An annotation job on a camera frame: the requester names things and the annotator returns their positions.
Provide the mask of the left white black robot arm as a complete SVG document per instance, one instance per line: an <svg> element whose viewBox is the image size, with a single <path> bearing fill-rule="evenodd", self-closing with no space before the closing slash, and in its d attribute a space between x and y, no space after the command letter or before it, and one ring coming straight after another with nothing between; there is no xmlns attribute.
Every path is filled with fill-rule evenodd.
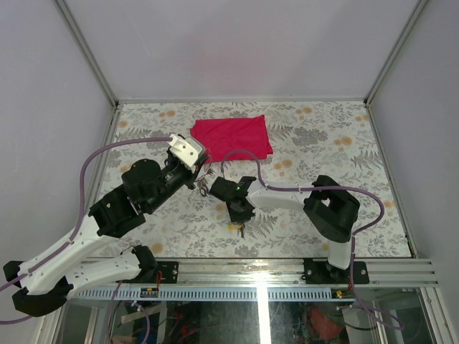
<svg viewBox="0 0 459 344"><path fill-rule="evenodd" d="M151 159L136 161L122 175L122 184L90 207L76 237L64 236L56 243L69 244L56 257L31 273L27 270L32 262L6 263L5 277L18 287L11 297L15 310L41 317L61 308L80 292L107 283L156 283L158 262L147 246L137 245L117 257L87 266L82 261L144 224L145 216L182 186L193 189L208 158L207 154L200 154L191 168L173 153L168 154L164 166ZM23 279L15 281L19 275Z"/></svg>

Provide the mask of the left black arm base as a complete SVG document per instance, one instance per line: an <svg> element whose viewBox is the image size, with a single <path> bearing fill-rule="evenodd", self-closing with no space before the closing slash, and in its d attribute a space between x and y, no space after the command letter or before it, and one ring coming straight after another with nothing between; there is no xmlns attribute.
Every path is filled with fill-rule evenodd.
<svg viewBox="0 0 459 344"><path fill-rule="evenodd" d="M158 261L147 246L136 246L132 249L139 261L141 271L132 283L153 283L155 285L176 284L179 276L179 263L175 261Z"/></svg>

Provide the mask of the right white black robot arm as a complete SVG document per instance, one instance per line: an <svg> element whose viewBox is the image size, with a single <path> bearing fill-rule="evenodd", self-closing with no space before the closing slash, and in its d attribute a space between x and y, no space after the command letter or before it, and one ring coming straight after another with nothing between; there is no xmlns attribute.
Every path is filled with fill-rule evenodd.
<svg viewBox="0 0 459 344"><path fill-rule="evenodd" d="M340 283L352 275L351 232L360 203L332 178L320 175L312 188L303 188L251 176L244 176L237 183L218 177L209 192L226 203L234 224L248 222L259 208L303 212L328 240L328 277Z"/></svg>

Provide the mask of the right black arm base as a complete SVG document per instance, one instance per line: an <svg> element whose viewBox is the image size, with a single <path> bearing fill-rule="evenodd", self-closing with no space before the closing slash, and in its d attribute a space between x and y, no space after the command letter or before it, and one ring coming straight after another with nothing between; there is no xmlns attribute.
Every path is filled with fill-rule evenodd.
<svg viewBox="0 0 459 344"><path fill-rule="evenodd" d="M347 269L339 269L326 260L304 259L304 273L301 279L307 285L343 285L351 284L351 268L355 285L368 285L369 275L365 262L353 262Z"/></svg>

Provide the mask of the bunch of metal keys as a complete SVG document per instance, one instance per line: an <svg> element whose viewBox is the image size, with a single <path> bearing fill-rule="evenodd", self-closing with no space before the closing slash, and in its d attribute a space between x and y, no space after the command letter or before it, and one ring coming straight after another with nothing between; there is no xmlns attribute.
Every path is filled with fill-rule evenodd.
<svg viewBox="0 0 459 344"><path fill-rule="evenodd" d="M202 197L208 197L209 195L209 187L205 177L201 177L196 180L197 188L199 189L199 193Z"/></svg>

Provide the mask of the silver wire keyring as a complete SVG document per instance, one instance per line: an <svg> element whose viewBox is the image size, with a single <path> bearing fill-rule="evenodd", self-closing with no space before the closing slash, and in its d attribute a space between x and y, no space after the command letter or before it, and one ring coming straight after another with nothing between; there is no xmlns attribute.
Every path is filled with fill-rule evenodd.
<svg viewBox="0 0 459 344"><path fill-rule="evenodd" d="M209 163L209 164L207 164L205 166L205 168L203 170L202 178L207 180L207 179L213 177L214 174L215 174L215 171L214 171L213 163Z"/></svg>

